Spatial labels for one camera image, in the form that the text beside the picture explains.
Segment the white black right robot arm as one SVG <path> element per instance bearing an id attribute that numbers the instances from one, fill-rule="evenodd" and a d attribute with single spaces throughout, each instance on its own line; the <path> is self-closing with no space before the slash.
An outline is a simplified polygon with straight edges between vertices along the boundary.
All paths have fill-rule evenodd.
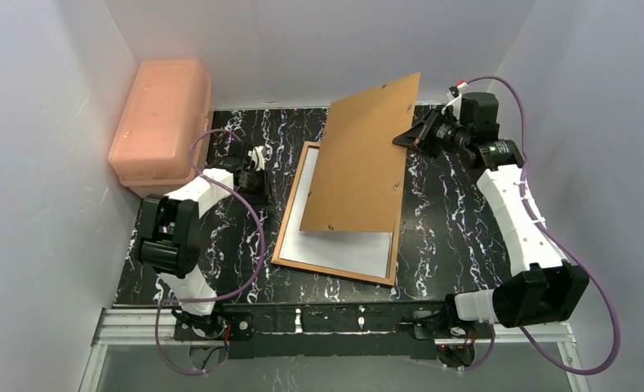
<path id="1" fill-rule="evenodd" d="M 431 109 L 393 144 L 430 158 L 455 153 L 481 171 L 476 185 L 502 234 L 512 276 L 495 289 L 451 294 L 430 317 L 445 329 L 566 321 L 589 284 L 588 273 L 540 231 L 542 219 L 529 215 L 533 200 L 521 193 L 524 158 L 514 141 L 499 137 L 495 95 L 470 92 L 459 100 L 458 115 L 446 106 Z"/>

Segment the brown fibreboard backing board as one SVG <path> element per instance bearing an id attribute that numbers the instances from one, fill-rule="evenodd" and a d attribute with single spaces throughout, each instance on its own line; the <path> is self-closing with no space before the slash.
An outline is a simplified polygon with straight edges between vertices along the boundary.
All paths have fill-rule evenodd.
<path id="1" fill-rule="evenodd" d="M 393 231 L 406 166 L 393 139 L 411 127 L 419 85 L 413 73 L 331 103 L 301 230 Z"/>

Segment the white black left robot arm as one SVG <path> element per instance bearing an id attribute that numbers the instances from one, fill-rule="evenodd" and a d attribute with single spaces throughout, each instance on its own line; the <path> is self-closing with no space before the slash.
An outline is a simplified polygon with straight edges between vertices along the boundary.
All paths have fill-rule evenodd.
<path id="1" fill-rule="evenodd" d="M 251 207 L 269 204 L 272 189 L 267 162 L 263 145 L 234 141 L 225 156 L 207 164 L 187 185 L 144 198 L 131 259 L 152 268 L 184 312 L 207 316 L 217 297 L 198 268 L 202 218 L 235 194 Z"/>

